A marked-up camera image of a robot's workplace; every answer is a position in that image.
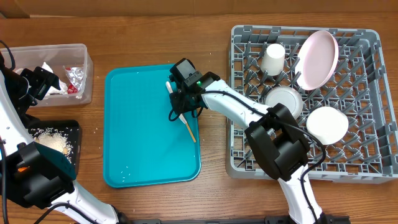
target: white cup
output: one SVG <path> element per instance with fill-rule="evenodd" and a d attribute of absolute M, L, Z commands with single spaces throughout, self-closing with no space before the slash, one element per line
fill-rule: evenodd
<path fill-rule="evenodd" d="M 261 71 L 267 70 L 269 76 L 276 76 L 284 69 L 285 48 L 280 44 L 268 46 L 261 62 Z"/>

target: plastic container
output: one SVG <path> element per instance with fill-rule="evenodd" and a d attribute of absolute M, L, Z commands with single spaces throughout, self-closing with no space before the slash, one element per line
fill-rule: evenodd
<path fill-rule="evenodd" d="M 320 88 L 306 91 L 298 85 L 296 69 L 303 43 L 316 31 L 329 32 L 338 44 L 338 63 L 331 78 Z M 387 80 L 379 34 L 369 29 L 317 27 L 235 26 L 229 39 L 229 85 L 246 97 L 264 103 L 278 86 L 294 88 L 302 97 L 298 125 L 306 129 L 309 114 L 331 106 L 348 117 L 343 139 L 327 148 L 326 160 L 308 173 L 310 179 L 380 184 L 398 178 L 398 127 Z M 285 47 L 283 72 L 275 77 L 258 71 L 270 44 Z M 322 153 L 310 142 L 309 164 Z M 226 171 L 231 177 L 270 179 L 253 156 L 244 131 L 227 122 Z"/>
<path fill-rule="evenodd" d="M 64 67 L 83 67 L 83 83 L 78 93 L 46 96 L 42 101 L 38 101 L 37 106 L 79 105 L 91 102 L 94 65 L 88 55 L 86 45 L 60 44 L 11 47 L 10 50 L 16 62 L 15 71 L 19 68 L 34 70 L 35 67 L 41 67 L 46 62 L 54 74 L 67 85 L 69 85 L 69 79 L 66 76 Z M 10 67 L 11 60 L 7 49 L 1 49 L 1 53 L 6 61 L 6 66 Z"/>

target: black tray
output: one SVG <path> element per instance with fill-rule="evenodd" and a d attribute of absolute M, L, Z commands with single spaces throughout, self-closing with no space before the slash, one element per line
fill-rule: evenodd
<path fill-rule="evenodd" d="M 78 174 L 79 171 L 79 160 L 80 160 L 80 146 L 81 146 L 81 136 L 82 130 L 79 123 L 75 120 L 63 120 L 63 121 L 38 121 L 26 129 L 28 133 L 34 138 L 38 138 L 41 133 L 37 132 L 37 129 L 47 129 L 53 128 L 57 129 L 59 133 L 68 134 L 67 141 L 70 142 L 71 150 L 65 155 L 67 159 L 72 163 L 73 168 L 75 169 L 75 174 Z"/>

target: foil wrapper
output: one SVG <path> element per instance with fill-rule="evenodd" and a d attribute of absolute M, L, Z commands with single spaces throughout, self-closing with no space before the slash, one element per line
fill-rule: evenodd
<path fill-rule="evenodd" d="M 70 68 L 65 68 L 63 67 L 66 71 L 67 77 L 69 78 L 70 83 L 78 90 L 81 90 L 81 87 L 83 85 L 83 76 L 84 76 L 84 71 L 83 67 L 70 67 Z"/>

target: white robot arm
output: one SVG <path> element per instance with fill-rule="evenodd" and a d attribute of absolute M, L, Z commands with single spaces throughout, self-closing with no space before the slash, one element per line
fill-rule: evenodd
<path fill-rule="evenodd" d="M 40 69 L 35 72 L 30 75 L 43 75 L 41 78 L 45 80 L 55 76 L 40 73 Z M 123 213 L 100 202 L 75 180 L 75 171 L 62 153 L 33 141 L 21 116 L 25 115 L 31 100 L 37 98 L 35 92 L 45 94 L 47 91 L 45 85 L 37 91 L 31 88 L 34 86 L 28 79 L 0 64 L 0 147 L 4 154 L 4 158 L 0 158 L 7 164 L 6 197 L 23 207 L 55 209 L 82 224 L 129 223 Z"/>
<path fill-rule="evenodd" d="M 196 71 L 193 64 L 185 58 L 176 63 L 173 68 L 170 69 L 170 72 L 172 73 L 172 75 L 170 76 L 170 80 L 172 82 L 176 82 L 177 88 L 179 88 L 178 92 L 170 94 L 173 110 L 177 114 L 190 111 L 192 110 L 192 108 L 195 107 L 204 107 L 208 108 L 209 110 L 217 111 L 232 120 L 234 124 L 238 124 L 240 127 L 245 129 L 246 137 L 248 137 L 249 139 L 250 146 L 257 162 L 262 160 L 261 158 L 264 156 L 272 156 L 266 154 L 266 151 L 268 149 L 262 152 L 260 150 L 257 150 L 254 145 L 260 142 L 256 142 L 256 137 L 250 138 L 250 136 L 248 136 L 248 134 L 250 134 L 248 133 L 249 129 L 251 129 L 253 135 L 256 135 L 256 132 L 262 129 L 262 127 L 254 129 L 251 123 L 255 123 L 261 120 L 263 116 L 260 114 L 265 115 L 269 112 L 270 108 L 267 105 L 256 103 L 255 101 L 252 101 L 234 91 L 225 83 L 225 81 L 221 80 L 214 73 L 208 72 L 207 74 L 202 76 L 200 72 Z M 183 100 L 186 100 L 184 103 L 185 106 L 191 106 L 188 106 L 188 108 L 179 107 L 181 105 L 180 102 Z M 261 136 L 261 138 L 268 136 L 266 134 L 266 130 L 264 133 L 265 135 Z M 300 183 L 300 177 L 302 173 L 308 168 L 308 165 L 306 162 L 303 162 L 302 164 L 295 164 L 296 160 L 294 158 L 295 156 L 304 156 L 305 159 L 307 159 L 306 154 L 309 150 L 309 146 L 308 149 L 306 149 L 306 151 L 301 154 L 283 154 L 282 151 L 285 149 L 287 150 L 287 148 L 288 147 L 284 146 L 281 146 L 279 148 L 280 156 L 276 156 L 274 158 L 275 161 L 273 159 L 267 158 L 268 160 L 262 163 L 259 162 L 259 165 L 264 170 L 264 172 L 266 172 L 272 178 L 278 180 L 289 204 L 289 215 L 291 219 L 295 223 L 299 224 L 313 224 L 317 222 L 317 220 L 321 219 L 322 209 L 315 201 L 308 175 L 306 175 L 304 177 L 304 186 L 309 202 L 313 207 L 315 216 L 317 218 L 317 220 L 315 220 L 314 214 L 310 210 L 309 205 L 306 202 Z M 268 167 L 269 164 L 273 162 L 280 162 L 280 166 L 285 163 L 284 166 L 291 166 L 288 170 L 294 171 L 284 176 L 284 178 L 280 178 L 276 174 L 271 175 L 267 171 L 270 170 Z"/>
<path fill-rule="evenodd" d="M 251 105 L 254 109 L 266 114 L 267 105 L 256 103 L 242 94 L 234 91 L 229 87 L 224 80 L 218 80 L 213 82 L 211 85 L 205 88 L 206 91 L 225 91 L 233 94 L 245 103 Z M 228 95 L 222 95 L 219 93 L 209 93 L 202 95 L 203 101 L 207 105 L 209 110 L 217 111 L 235 124 L 246 129 L 252 121 L 260 120 L 261 116 L 253 113 L 247 107 L 233 99 Z M 281 178 L 278 179 L 280 186 L 285 194 L 287 203 L 289 204 L 289 215 L 295 223 L 298 224 L 312 224 L 315 223 L 313 219 L 312 211 L 309 209 L 307 202 L 305 201 L 302 188 L 300 185 L 300 177 L 302 173 L 308 168 L 308 165 L 300 166 L 291 176 L 291 179 L 284 181 Z M 322 214 L 321 207 L 318 206 L 315 197 L 312 192 L 311 184 L 308 179 L 308 174 L 305 176 L 305 190 L 307 192 L 308 199 L 312 207 L 315 210 L 317 218 L 320 218 Z"/>

